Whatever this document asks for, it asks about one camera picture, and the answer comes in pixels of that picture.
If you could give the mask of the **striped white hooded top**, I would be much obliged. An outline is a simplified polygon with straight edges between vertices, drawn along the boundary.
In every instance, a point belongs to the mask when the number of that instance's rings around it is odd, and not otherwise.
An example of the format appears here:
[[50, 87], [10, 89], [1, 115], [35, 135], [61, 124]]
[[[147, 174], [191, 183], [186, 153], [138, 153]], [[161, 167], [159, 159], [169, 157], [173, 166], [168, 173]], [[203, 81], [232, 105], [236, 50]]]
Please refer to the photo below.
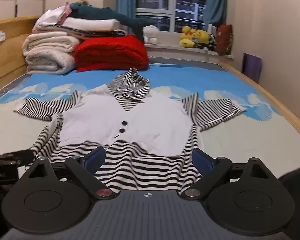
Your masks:
[[181, 192], [200, 178], [191, 157], [200, 133], [243, 111], [234, 100], [202, 101], [196, 93], [170, 99], [129, 69], [67, 99], [28, 98], [17, 113], [48, 123], [32, 146], [36, 158], [60, 162], [101, 146], [106, 160], [96, 178], [114, 192]]

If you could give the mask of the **blue white patterned bedspread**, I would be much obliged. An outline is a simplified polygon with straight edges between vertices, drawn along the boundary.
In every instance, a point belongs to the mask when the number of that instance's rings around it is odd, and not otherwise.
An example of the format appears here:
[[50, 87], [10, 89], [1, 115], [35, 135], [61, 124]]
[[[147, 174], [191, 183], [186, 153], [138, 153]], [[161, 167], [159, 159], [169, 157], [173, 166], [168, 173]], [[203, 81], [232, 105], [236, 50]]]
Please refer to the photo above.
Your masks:
[[33, 74], [0, 98], [0, 155], [31, 149], [60, 162], [96, 147], [105, 184], [185, 183], [197, 157], [260, 159], [276, 176], [300, 168], [300, 135], [250, 86], [218, 64]]

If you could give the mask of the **purple box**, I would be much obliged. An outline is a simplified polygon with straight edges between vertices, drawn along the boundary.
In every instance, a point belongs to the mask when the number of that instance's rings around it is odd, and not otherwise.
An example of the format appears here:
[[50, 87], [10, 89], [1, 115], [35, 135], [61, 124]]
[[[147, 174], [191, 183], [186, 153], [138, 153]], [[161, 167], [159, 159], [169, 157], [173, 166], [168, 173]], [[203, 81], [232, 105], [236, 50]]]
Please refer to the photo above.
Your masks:
[[241, 72], [258, 83], [262, 71], [262, 58], [256, 55], [244, 53]]

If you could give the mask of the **red folded blanket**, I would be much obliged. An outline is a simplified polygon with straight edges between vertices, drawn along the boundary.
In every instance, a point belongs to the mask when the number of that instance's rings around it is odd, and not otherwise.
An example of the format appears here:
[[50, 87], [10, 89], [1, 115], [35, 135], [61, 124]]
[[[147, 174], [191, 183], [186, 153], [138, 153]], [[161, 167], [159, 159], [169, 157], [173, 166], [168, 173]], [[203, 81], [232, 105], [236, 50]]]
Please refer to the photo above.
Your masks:
[[91, 70], [147, 69], [149, 58], [136, 36], [98, 37], [82, 42], [74, 53], [78, 72]]

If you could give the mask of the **cream folded blanket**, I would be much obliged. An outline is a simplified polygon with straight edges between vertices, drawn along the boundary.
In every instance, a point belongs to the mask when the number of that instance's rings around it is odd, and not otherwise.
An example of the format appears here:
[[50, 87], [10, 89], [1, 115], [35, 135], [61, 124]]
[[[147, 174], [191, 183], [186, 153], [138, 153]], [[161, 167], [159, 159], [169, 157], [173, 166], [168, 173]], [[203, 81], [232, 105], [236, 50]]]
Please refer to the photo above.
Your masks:
[[30, 34], [24, 40], [22, 53], [29, 74], [62, 75], [76, 68], [73, 54], [79, 39], [66, 32]]

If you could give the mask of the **dark red bag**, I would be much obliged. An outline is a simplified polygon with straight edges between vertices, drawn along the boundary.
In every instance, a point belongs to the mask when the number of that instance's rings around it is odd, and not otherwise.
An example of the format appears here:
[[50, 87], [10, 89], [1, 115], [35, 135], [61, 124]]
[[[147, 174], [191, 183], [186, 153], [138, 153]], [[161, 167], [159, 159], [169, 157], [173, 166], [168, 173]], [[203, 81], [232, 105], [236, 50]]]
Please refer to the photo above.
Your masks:
[[219, 56], [230, 55], [233, 42], [233, 30], [231, 24], [222, 24], [216, 31], [215, 52]]

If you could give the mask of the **yellow plush toy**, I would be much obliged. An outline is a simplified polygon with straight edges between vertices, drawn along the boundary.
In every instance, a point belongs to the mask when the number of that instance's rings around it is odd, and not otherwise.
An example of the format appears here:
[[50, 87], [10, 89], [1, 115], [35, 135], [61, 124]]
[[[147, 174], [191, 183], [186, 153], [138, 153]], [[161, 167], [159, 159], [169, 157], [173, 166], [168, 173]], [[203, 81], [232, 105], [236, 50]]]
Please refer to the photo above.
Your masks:
[[208, 48], [210, 35], [203, 30], [191, 29], [189, 26], [182, 27], [179, 46], [183, 48]]

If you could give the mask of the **white plush toy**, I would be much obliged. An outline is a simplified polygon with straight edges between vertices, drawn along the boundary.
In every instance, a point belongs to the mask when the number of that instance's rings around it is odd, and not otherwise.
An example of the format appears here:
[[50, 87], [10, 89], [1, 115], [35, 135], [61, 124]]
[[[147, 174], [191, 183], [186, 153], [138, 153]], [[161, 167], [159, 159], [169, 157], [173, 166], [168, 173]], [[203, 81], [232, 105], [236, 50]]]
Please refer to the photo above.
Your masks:
[[143, 28], [143, 39], [145, 44], [157, 44], [159, 29], [154, 25], [149, 25]]

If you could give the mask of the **white folded bedding stack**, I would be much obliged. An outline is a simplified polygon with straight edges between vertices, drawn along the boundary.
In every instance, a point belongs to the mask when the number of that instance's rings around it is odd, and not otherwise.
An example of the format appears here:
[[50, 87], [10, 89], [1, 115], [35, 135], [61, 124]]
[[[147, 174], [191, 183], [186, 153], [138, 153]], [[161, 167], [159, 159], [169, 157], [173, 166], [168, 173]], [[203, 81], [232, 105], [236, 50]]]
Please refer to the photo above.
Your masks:
[[97, 37], [125, 37], [128, 33], [117, 20], [85, 20], [69, 17], [70, 5], [47, 10], [35, 23], [32, 33], [63, 32], [81, 40]]

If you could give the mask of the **dark teal shark plush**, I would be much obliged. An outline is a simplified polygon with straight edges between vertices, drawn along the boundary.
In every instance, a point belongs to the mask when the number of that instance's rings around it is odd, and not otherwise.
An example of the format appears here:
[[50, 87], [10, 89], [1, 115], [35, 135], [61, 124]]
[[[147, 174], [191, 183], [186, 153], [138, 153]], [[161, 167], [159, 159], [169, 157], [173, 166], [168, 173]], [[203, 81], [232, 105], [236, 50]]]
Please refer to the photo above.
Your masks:
[[85, 20], [117, 20], [121, 25], [129, 27], [134, 35], [142, 42], [143, 28], [155, 25], [155, 21], [149, 18], [130, 18], [126, 15], [113, 11], [110, 7], [96, 8], [91, 5], [84, 5], [81, 3], [71, 3], [70, 9], [72, 12], [69, 17], [80, 18]]

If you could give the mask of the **window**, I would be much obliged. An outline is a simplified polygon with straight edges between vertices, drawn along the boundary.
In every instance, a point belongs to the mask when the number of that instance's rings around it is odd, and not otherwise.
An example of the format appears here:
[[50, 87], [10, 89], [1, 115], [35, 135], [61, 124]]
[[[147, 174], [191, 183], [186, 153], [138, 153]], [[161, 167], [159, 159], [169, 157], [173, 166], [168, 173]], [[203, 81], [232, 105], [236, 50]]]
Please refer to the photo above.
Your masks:
[[160, 31], [180, 33], [182, 27], [203, 29], [206, 0], [136, 0], [136, 17], [155, 21]]

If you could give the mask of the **blue right curtain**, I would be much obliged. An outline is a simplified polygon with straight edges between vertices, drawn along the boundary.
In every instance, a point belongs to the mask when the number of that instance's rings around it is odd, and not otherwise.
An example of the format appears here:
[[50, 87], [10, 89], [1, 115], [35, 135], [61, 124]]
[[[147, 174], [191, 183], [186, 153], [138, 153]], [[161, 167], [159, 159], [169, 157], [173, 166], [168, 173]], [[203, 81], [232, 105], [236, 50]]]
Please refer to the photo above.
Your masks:
[[227, 15], [227, 0], [206, 0], [203, 14], [205, 29], [212, 24], [216, 27], [225, 24]]

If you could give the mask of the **wooden bed frame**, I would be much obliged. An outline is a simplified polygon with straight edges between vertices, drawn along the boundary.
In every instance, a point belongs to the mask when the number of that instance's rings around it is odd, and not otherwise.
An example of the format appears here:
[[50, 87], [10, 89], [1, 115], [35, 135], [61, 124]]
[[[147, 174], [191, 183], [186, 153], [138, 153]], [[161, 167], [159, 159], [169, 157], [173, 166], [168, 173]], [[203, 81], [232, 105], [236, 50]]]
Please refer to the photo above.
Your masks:
[[[0, 30], [6, 34], [6, 40], [0, 44], [0, 90], [25, 74], [26, 66], [21, 52], [21, 45], [38, 18], [38, 16], [24, 16], [0, 20]], [[220, 65], [225, 68], [225, 70], [239, 77], [246, 84], [252, 86], [259, 94], [269, 100], [271, 105], [273, 105], [300, 134], [300, 119], [278, 99], [262, 86], [227, 64], [224, 60], [220, 61]]]

